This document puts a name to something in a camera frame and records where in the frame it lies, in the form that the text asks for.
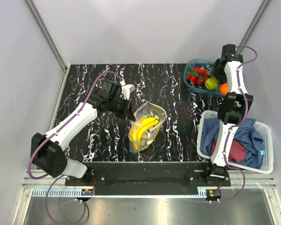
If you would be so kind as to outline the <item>fake green apple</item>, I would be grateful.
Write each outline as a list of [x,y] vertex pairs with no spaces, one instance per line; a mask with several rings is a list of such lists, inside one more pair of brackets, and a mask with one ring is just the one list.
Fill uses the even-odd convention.
[[219,85],[218,80],[214,77],[210,77],[205,81],[205,87],[208,90],[215,90],[217,89],[218,85]]

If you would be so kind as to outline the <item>fake orange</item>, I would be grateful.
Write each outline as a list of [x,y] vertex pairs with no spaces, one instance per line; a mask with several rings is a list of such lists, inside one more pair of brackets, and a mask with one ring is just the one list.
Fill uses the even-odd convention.
[[225,84],[220,85],[218,91],[219,91],[219,93],[226,95],[229,91],[228,84],[225,83]]

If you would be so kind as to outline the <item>fake lychee bunch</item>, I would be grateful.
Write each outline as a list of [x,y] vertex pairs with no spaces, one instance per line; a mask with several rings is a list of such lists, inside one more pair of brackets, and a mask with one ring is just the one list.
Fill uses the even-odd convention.
[[186,76],[192,85],[202,85],[208,79],[208,70],[205,68],[194,67]]

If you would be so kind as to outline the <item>clear polka dot zip bag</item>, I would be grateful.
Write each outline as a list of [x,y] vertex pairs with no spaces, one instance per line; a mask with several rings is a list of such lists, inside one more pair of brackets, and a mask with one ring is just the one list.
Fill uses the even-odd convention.
[[145,150],[155,140],[167,113],[160,106],[147,101],[136,110],[134,116],[136,121],[130,123],[128,133],[131,153]]

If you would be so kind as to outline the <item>fake banana bunch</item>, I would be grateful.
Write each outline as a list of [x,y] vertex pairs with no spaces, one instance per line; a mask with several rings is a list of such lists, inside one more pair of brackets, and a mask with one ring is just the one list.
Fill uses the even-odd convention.
[[144,146],[144,144],[141,144],[141,141],[148,137],[149,130],[158,123],[159,120],[155,117],[142,117],[136,124],[131,125],[128,138],[136,150],[141,150],[142,146]]

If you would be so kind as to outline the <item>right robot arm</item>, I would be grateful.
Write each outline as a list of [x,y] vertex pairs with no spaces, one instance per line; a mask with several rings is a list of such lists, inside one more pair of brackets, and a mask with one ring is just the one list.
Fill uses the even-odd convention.
[[211,69],[211,75],[220,83],[228,84],[228,93],[218,109],[219,135],[215,150],[208,166],[202,173],[202,180],[207,186],[218,186],[228,177],[229,152],[234,135],[245,121],[253,102],[253,96],[244,86],[242,66],[246,64],[243,56],[236,53],[236,45],[226,44],[222,47],[221,57]]

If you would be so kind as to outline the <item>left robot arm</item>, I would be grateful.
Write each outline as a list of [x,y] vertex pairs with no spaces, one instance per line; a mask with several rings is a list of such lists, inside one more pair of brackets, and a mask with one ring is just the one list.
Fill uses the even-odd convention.
[[29,166],[35,165],[53,178],[66,175],[75,177],[83,186],[88,185],[92,179],[88,167],[80,161],[67,158],[64,150],[84,127],[103,113],[111,112],[120,119],[134,121],[133,91],[135,86],[124,81],[115,83],[105,80],[101,88],[92,86],[86,100],[66,119],[44,135],[36,133],[32,137]]

